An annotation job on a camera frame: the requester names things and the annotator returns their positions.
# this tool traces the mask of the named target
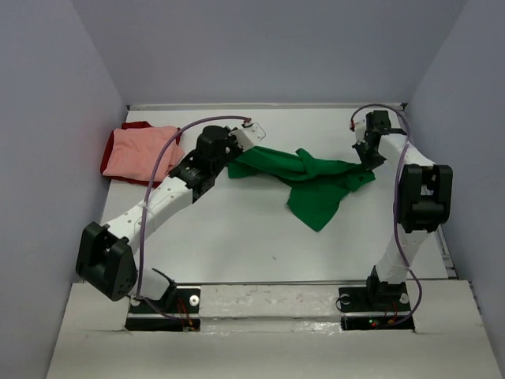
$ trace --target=green fabric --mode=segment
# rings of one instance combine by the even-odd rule
[[[360,164],[317,159],[303,148],[296,153],[252,148],[230,163],[228,177],[274,175],[291,187],[287,201],[291,212],[314,231],[324,228],[349,192],[375,180],[375,175]]]

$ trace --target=pink cloth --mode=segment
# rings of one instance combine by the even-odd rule
[[[114,147],[110,154],[105,176],[121,176],[140,181],[148,181],[159,152],[177,128],[116,129]],[[161,182],[182,158],[184,152],[175,142],[169,146],[161,159],[155,182]]]

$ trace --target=gray wall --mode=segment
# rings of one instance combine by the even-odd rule
[[[469,0],[407,107],[420,150],[454,169],[444,228],[505,373],[505,2]]]
[[[127,103],[407,101],[466,0],[73,0]]]
[[[68,0],[3,0],[0,47],[0,377],[43,378],[125,112]]]

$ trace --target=red cloth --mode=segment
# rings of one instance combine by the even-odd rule
[[[139,122],[123,122],[121,125],[121,129],[127,130],[127,129],[143,129],[143,128],[152,128],[151,124],[147,121],[139,121]],[[175,140],[176,144],[179,144],[181,142],[181,137],[178,137]],[[112,154],[112,149],[114,147],[114,131],[110,133],[109,140],[107,141],[107,144],[105,145],[105,151],[103,152],[103,158],[102,158],[102,164],[100,165],[100,173],[103,174],[105,169],[107,168],[107,164],[109,163],[110,155]],[[141,180],[135,180],[135,179],[130,179],[130,178],[123,178],[121,176],[113,176],[113,177],[108,177],[114,180],[119,180],[122,182],[128,182],[132,184],[141,184],[142,186],[147,186],[149,182],[141,181]],[[154,188],[159,186],[160,182],[155,182],[154,183]]]

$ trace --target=cloth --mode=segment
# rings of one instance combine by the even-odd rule
[[[100,171],[109,178],[147,185],[159,152],[177,131],[173,126],[154,128],[148,122],[124,123],[110,135]],[[156,185],[183,155],[178,141],[167,149],[156,172]]]
[[[339,209],[340,201],[375,175],[360,164],[312,157],[303,148],[297,155],[255,147],[228,166],[229,178],[272,174],[291,187],[291,212],[314,231],[322,230]]]

